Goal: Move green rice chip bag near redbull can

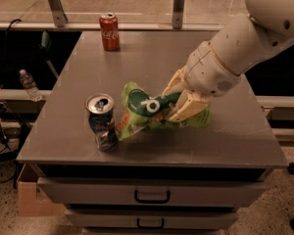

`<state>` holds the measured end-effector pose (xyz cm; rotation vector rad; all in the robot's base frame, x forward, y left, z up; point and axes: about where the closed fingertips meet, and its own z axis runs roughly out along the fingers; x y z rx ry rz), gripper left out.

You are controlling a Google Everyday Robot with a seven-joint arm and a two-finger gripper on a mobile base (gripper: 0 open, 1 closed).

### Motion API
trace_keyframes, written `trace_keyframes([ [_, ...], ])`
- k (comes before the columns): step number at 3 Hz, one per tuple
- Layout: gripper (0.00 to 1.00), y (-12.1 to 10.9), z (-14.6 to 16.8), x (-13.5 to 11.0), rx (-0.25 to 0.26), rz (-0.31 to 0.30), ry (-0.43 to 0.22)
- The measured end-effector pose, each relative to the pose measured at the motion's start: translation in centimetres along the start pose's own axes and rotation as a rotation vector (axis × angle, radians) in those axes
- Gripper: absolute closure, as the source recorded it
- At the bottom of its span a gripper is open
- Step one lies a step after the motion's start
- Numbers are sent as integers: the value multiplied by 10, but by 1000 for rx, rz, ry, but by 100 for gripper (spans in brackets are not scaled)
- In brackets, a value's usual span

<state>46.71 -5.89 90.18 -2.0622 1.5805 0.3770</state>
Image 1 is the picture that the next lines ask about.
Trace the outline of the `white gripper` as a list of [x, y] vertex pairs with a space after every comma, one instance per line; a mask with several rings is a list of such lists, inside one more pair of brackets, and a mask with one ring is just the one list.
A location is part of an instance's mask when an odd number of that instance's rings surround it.
[[[167, 120], [182, 122], [194, 117], [207, 108], [207, 96], [223, 96], [240, 81], [240, 75], [228, 71], [216, 58], [210, 43], [202, 42], [188, 57], [186, 67], [175, 72], [162, 93], [166, 96], [181, 92]], [[197, 93], [187, 90], [187, 83]]]

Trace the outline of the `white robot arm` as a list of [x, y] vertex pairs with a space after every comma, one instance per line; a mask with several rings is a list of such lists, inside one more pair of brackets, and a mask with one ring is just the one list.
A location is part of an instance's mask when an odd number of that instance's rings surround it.
[[202, 42], [164, 90], [179, 98], [167, 116], [181, 122], [226, 94], [256, 64], [294, 45], [294, 0], [245, 0], [237, 14], [212, 39]]

